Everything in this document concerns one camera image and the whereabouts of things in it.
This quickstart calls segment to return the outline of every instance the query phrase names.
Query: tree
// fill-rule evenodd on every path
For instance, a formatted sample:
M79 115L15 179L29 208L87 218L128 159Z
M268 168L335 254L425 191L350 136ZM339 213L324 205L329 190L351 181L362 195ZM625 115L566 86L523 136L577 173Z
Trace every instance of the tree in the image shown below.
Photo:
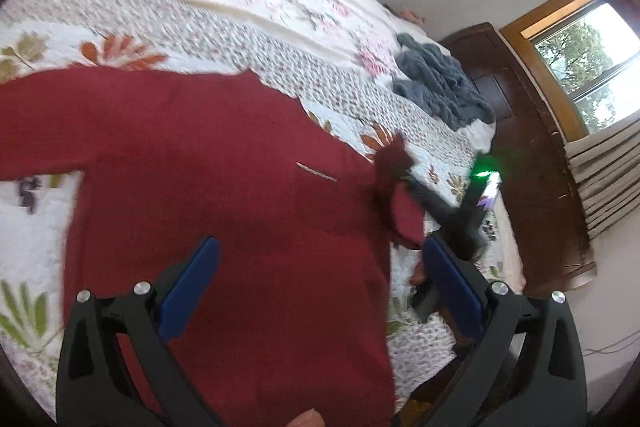
M600 32L578 20L558 33L536 44L536 49L554 72L567 94L589 84L613 66L604 51ZM608 86L601 87L577 103L587 129L595 132L615 119Z

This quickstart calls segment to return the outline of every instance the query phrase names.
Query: sweater sleeve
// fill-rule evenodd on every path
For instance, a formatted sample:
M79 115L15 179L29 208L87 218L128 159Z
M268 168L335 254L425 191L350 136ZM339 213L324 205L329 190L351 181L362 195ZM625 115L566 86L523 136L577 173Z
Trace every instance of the sweater sleeve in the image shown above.
M418 250L424 239L424 211L407 192L401 177L414 164L404 150L401 135L376 153L376 190L383 203L383 212L392 232L392 241Z
M0 86L0 180L81 170L125 140L140 114L135 74L75 67Z

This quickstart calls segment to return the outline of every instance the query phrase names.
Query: cable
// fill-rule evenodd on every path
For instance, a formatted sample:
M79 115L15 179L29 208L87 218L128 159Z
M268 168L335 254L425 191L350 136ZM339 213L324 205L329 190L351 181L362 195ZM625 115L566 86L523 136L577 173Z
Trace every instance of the cable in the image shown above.
M601 347L600 349L585 349L582 352L582 356L583 357L588 357L589 355L595 355L596 353L599 353L601 355L611 355L612 353L618 353L619 351L622 351L623 349L626 349L627 347L631 346L632 344L635 344L637 341L640 341L640 337L632 340L631 342L626 344L626 346L624 346L624 347L620 347L620 348L615 349L613 351L607 351L607 349L610 349L611 347L615 347L618 344L623 343L624 341L630 339L631 337L637 335L638 333L640 333L640 330L634 331L633 333L631 333L630 335L627 335L623 339L620 339L619 341L614 342L613 344L609 344L609 346Z

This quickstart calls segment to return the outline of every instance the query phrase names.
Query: blue gripper pad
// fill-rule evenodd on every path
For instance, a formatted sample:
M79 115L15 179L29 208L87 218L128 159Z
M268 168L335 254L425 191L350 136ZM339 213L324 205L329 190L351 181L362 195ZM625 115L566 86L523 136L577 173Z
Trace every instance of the blue gripper pad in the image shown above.
M467 283L449 248L436 235L422 244L422 261L442 303L466 337L479 341L484 335L482 302Z
M207 237L162 300L158 335L163 342L182 334L219 265L220 245Z

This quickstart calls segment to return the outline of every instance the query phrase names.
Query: floral quilt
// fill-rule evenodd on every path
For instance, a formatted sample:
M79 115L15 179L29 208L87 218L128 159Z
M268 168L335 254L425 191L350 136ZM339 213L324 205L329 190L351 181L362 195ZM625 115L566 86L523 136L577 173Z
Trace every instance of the floral quilt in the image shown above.
M369 159L402 132L416 160L415 175L452 204L460 202L474 158L468 140L377 86L365 72L210 10L176 0L8 0L2 6L0 83L78 64L218 73L250 68L267 86L299 99L309 118ZM82 172L0 182L0 344L50 415L62 341L65 232L81 182ZM435 226L425 220L427 232ZM502 248L492 213L482 233L489 247L479 267L499 279ZM417 252L390 247L390 255L388 349L401 406L452 359L453 338L436 314L420 323L409 309L408 279Z

